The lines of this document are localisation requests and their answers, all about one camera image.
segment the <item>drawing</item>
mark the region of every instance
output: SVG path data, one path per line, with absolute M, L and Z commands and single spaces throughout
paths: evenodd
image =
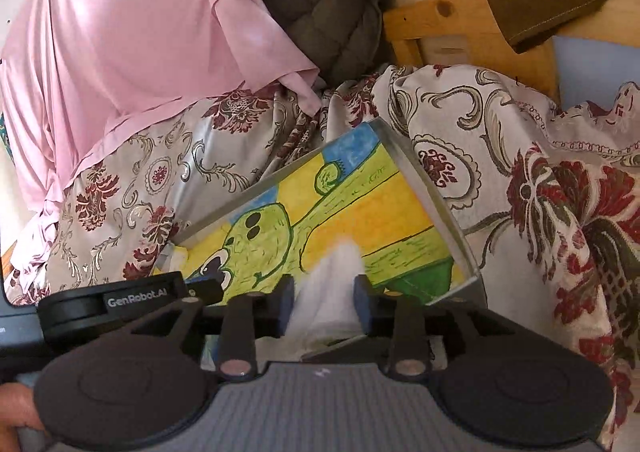
M 233 212 L 189 252 L 187 282 L 215 278 L 225 300 L 302 278 L 341 239 L 375 287 L 424 302 L 449 291 L 454 261 L 414 191 L 362 124 Z

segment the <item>human hand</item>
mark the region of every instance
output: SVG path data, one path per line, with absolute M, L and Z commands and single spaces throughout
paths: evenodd
M 23 384 L 0 385 L 0 452 L 20 452 L 16 428 L 44 430 L 33 403 L 33 390 Z

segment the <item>pink bedsheet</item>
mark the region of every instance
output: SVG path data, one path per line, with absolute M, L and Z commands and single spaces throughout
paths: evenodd
M 63 191 L 132 134 L 195 99 L 280 80 L 315 114 L 317 68 L 261 0 L 27 0 L 2 49 L 0 104 L 35 217 L 12 264 L 29 287 Z

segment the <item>green cartoon character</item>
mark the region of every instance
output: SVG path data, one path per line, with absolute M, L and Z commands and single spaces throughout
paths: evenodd
M 396 164 L 380 144 L 345 177 L 338 162 L 325 164 L 314 186 L 321 198 L 298 222 L 291 225 L 280 203 L 243 213 L 228 231 L 222 248 L 188 281 L 214 278 L 222 282 L 226 301 L 247 291 L 269 292 L 286 273 L 298 279 L 308 271 L 302 262 L 312 232 L 397 173 Z M 427 264 L 425 255 L 429 256 Z M 453 259 L 433 226 L 363 259 L 367 275 L 377 286 L 416 294 L 423 301 L 449 290 Z

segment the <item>paisley pattern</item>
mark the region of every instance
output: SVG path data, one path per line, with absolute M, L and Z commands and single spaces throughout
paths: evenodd
M 436 138 L 419 134 L 413 139 L 423 168 L 440 189 L 450 208 L 470 208 L 480 193 L 481 175 L 478 164 L 462 149 Z
M 471 111 L 458 118 L 458 126 L 463 130 L 473 130 L 482 119 L 482 95 L 472 86 L 460 85 L 447 90 L 446 92 L 425 92 L 420 95 L 420 101 L 426 101 L 431 106 L 441 108 L 441 102 L 457 94 L 466 94 L 471 99 Z
M 411 100 L 407 99 L 404 90 L 394 88 L 394 83 L 398 78 L 410 74 L 410 67 L 394 67 L 387 69 L 385 76 L 388 76 L 386 83 L 386 91 L 388 99 L 386 101 L 386 112 L 388 114 L 389 123 L 403 136 L 409 137 L 409 127 L 407 115 L 412 115 L 408 109 L 411 106 Z
M 171 159 L 165 156 L 155 160 L 146 171 L 146 191 L 153 196 L 159 194 L 168 184 L 171 173 Z

